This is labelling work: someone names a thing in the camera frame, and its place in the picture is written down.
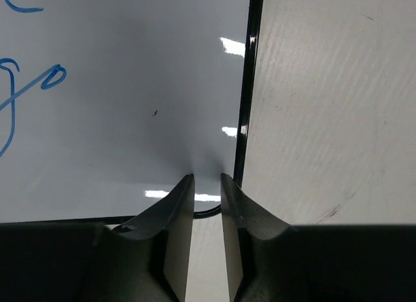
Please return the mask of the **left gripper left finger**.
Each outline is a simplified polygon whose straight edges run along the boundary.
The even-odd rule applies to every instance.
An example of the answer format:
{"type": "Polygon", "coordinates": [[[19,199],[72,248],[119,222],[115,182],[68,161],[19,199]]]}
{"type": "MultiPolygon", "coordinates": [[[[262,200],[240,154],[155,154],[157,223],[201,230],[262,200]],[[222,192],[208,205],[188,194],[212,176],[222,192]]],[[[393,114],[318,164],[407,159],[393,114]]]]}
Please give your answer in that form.
{"type": "Polygon", "coordinates": [[[194,176],[139,215],[103,233],[98,301],[184,301],[194,212],[194,176]]]}

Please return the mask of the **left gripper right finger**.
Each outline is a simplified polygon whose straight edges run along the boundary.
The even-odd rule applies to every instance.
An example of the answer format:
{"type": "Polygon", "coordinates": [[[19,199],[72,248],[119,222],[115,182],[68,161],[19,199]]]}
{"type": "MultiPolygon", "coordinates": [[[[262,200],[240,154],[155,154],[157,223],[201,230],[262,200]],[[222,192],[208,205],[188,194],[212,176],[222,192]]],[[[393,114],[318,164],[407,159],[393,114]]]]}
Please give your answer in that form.
{"type": "Polygon", "coordinates": [[[230,301],[310,301],[296,231],[221,175],[221,215],[230,301]]]}

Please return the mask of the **small black-framed whiteboard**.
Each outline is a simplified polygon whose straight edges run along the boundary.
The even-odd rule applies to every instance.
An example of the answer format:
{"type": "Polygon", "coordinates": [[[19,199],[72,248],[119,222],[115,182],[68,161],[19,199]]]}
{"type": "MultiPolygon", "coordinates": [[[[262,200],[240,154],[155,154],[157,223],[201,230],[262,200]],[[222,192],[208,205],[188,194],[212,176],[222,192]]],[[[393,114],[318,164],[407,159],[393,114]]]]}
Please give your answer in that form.
{"type": "Polygon", "coordinates": [[[1,221],[120,221],[244,171],[263,0],[1,0],[1,221]]]}

